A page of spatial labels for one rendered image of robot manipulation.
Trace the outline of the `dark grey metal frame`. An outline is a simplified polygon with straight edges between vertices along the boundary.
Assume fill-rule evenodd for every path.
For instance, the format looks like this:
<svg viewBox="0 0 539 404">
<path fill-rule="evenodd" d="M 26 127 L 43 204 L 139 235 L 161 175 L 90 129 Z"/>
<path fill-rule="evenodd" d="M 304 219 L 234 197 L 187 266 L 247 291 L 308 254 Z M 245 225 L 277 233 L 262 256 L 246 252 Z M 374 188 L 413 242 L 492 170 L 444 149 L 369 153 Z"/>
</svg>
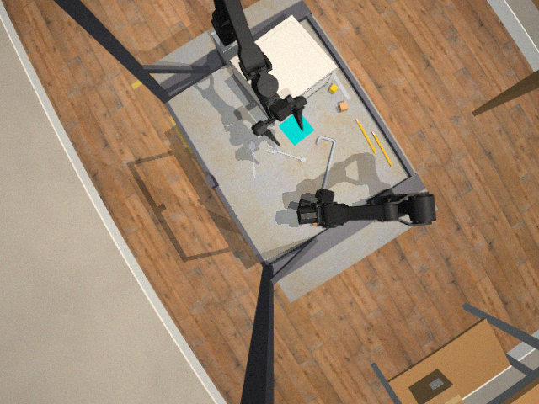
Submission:
<svg viewBox="0 0 539 404">
<path fill-rule="evenodd" d="M 171 98 L 149 73 L 211 71 L 209 66 L 141 65 L 80 0 L 53 1 L 164 104 Z M 310 240 L 275 274 L 271 263 L 263 267 L 240 404 L 274 404 L 274 285 L 317 242 L 316 237 Z"/>
</svg>

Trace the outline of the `white box-shaped cabinet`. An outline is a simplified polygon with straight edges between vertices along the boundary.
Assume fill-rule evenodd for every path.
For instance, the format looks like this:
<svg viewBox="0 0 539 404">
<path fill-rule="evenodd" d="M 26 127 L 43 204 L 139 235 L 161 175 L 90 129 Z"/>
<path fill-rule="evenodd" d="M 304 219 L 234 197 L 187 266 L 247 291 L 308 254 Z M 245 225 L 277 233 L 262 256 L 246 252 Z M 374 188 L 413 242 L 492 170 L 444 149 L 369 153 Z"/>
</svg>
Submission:
<svg viewBox="0 0 539 404">
<path fill-rule="evenodd" d="M 273 70 L 268 73 L 278 79 L 277 93 L 282 99 L 288 94 L 308 98 L 330 84 L 335 64 L 292 15 L 255 43 L 272 63 Z M 269 118 L 250 86 L 251 80 L 247 81 L 242 73 L 238 56 L 230 62 L 236 80 Z"/>
</svg>

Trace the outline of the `grey flat bar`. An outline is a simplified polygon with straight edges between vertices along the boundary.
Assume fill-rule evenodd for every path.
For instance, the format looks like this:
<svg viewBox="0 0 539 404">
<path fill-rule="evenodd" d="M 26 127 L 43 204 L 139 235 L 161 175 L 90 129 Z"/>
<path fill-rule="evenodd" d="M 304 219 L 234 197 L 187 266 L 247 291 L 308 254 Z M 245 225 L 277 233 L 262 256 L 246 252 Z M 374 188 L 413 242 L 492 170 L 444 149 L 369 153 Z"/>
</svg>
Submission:
<svg viewBox="0 0 539 404">
<path fill-rule="evenodd" d="M 334 76 L 333 76 L 333 79 L 334 81 L 337 83 L 337 85 L 339 86 L 340 90 L 342 91 L 343 95 L 346 97 L 347 100 L 349 100 L 351 97 L 348 95 L 347 91 L 345 90 L 343 84 L 341 83 L 341 81 L 338 79 L 337 75 L 334 73 Z"/>
</svg>

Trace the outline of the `grey spoon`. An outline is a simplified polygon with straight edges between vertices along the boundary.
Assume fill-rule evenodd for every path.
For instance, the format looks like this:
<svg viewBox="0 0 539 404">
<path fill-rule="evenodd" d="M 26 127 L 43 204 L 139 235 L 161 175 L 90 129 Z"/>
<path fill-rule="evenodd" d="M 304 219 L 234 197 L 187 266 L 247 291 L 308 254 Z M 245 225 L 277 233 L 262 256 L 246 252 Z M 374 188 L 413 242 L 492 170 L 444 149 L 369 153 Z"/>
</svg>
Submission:
<svg viewBox="0 0 539 404">
<path fill-rule="evenodd" d="M 254 152 L 257 149 L 257 145 L 255 141 L 250 141 L 248 143 L 248 149 L 252 152 L 252 158 L 253 158 L 253 173 L 255 173 L 255 162 L 254 162 Z M 254 150 L 255 149 L 255 150 Z"/>
</svg>

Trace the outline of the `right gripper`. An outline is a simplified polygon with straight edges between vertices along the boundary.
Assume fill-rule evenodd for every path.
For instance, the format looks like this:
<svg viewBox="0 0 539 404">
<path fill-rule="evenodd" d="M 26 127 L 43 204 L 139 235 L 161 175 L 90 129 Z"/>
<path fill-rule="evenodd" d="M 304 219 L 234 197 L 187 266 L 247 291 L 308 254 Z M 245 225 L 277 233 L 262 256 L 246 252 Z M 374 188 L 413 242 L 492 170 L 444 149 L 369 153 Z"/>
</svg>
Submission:
<svg viewBox="0 0 539 404">
<path fill-rule="evenodd" d="M 311 207 L 311 206 L 315 206 L 316 203 L 313 203 L 310 201 L 307 201 L 307 200 L 304 200 L 304 199 L 301 199 L 299 201 L 299 205 L 298 205 L 298 208 L 302 208 L 302 207 Z M 310 205 L 310 206 L 309 206 Z"/>
</svg>

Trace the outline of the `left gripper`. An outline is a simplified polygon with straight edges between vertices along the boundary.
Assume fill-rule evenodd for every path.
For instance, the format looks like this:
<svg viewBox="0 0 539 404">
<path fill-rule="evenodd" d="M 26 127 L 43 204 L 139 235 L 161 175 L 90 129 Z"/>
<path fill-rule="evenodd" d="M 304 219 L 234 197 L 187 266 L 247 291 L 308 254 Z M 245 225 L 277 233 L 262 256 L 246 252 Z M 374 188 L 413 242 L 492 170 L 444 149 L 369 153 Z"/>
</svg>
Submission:
<svg viewBox="0 0 539 404">
<path fill-rule="evenodd" d="M 273 134 L 271 133 L 270 130 L 267 129 L 267 126 L 272 124 L 273 122 L 275 122 L 277 119 L 274 118 L 274 119 L 271 119 L 269 113 L 268 113 L 268 110 L 267 110 L 267 107 L 266 107 L 266 104 L 268 102 L 270 102 L 271 104 L 273 102 L 276 101 L 275 97 L 278 95 L 279 97 L 279 94 L 276 93 L 274 96 L 272 97 L 265 97 L 265 98 L 262 98 L 259 100 L 259 102 L 262 104 L 262 106 L 264 107 L 264 110 L 265 112 L 267 113 L 267 115 L 269 116 L 269 118 L 265 121 L 259 121 L 258 123 L 256 123 L 255 125 L 252 126 L 252 131 L 253 133 L 256 135 L 256 136 L 269 136 L 269 138 L 275 143 L 277 144 L 278 146 L 280 146 L 280 143 L 275 139 L 275 137 L 273 136 Z M 300 129 L 303 131 L 303 123 L 302 123 L 302 111 L 303 109 L 305 109 L 305 104 L 307 104 L 307 101 L 306 99 L 303 97 L 303 96 L 296 96 L 293 98 L 296 102 L 296 106 L 294 108 L 292 108 L 292 111 L 293 111 L 293 115 L 296 119 L 296 122 L 298 124 L 298 126 L 300 127 Z"/>
</svg>

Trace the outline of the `grey combination wrench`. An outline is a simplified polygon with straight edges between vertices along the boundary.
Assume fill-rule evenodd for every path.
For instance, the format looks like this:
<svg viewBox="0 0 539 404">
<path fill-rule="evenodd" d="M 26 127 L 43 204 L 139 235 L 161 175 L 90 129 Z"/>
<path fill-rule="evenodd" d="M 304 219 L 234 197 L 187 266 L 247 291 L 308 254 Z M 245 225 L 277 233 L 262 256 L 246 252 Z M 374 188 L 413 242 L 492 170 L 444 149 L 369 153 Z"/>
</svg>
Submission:
<svg viewBox="0 0 539 404">
<path fill-rule="evenodd" d="M 284 152 L 282 152 L 282 151 L 277 151 L 277 148 L 276 148 L 276 147 L 273 147 L 273 146 L 269 146 L 269 148 L 274 149 L 274 151 L 269 151 L 269 150 L 268 150 L 267 152 L 269 152 L 269 153 L 276 154 L 276 152 L 277 152 L 277 153 L 286 155 L 286 156 L 288 156 L 288 157 L 293 157 L 293 158 L 299 159 L 300 162 L 305 162 L 305 161 L 306 161 L 306 158 L 305 158 L 305 157 L 295 157 L 295 156 L 292 156 L 292 155 L 290 155 L 290 154 L 284 153 Z"/>
</svg>

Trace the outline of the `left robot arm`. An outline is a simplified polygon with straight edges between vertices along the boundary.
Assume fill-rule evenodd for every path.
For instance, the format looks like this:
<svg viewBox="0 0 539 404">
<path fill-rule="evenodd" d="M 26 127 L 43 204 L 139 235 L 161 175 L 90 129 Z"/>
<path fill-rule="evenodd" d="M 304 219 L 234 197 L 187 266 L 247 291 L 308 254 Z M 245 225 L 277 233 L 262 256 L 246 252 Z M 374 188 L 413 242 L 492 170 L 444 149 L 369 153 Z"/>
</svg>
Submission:
<svg viewBox="0 0 539 404">
<path fill-rule="evenodd" d="M 240 60 L 238 64 L 246 80 L 251 80 L 251 87 L 254 92 L 256 91 L 258 99 L 274 96 L 279 89 L 279 82 L 274 75 L 268 73 L 273 70 L 272 63 L 253 41 L 240 0 L 213 1 L 216 9 L 212 14 L 211 23 L 213 27 L 215 26 L 216 34 L 222 44 L 227 46 L 237 41 L 237 55 Z M 257 74 L 258 72 L 260 73 Z M 283 121 L 293 114 L 291 108 L 296 105 L 296 102 L 291 95 L 287 95 L 284 99 L 277 95 L 275 99 L 276 101 L 272 104 L 270 102 L 266 104 L 271 119 Z"/>
</svg>

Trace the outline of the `tan cube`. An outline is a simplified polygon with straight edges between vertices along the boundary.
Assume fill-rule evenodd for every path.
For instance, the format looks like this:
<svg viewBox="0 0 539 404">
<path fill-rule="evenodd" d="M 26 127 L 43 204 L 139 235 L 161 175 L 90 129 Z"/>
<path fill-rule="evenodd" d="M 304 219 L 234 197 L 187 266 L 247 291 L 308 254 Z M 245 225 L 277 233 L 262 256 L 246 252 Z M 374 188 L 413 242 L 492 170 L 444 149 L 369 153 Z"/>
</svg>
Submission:
<svg viewBox="0 0 539 404">
<path fill-rule="evenodd" d="M 346 102 L 343 102 L 338 105 L 338 108 L 339 108 L 339 112 L 341 113 L 348 109 L 348 105 Z"/>
</svg>

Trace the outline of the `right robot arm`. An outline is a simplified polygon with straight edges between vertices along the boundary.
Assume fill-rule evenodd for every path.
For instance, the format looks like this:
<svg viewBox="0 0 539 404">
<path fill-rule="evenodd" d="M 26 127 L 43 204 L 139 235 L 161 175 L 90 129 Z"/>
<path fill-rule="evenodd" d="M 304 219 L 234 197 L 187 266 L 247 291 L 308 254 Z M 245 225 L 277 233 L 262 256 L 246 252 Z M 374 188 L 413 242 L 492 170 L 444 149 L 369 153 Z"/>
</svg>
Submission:
<svg viewBox="0 0 539 404">
<path fill-rule="evenodd" d="M 364 207 L 337 204 L 333 202 L 334 191 L 328 189 L 317 190 L 315 198 L 318 200 L 315 206 L 297 208 L 299 225 L 317 223 L 322 228 L 336 228 L 348 221 L 383 220 L 399 221 L 408 226 L 424 226 L 436 221 L 435 197 L 429 192 L 388 195 L 378 201 L 377 205 L 361 205 Z M 398 219 L 405 216 L 399 213 L 409 215 L 412 224 Z"/>
</svg>

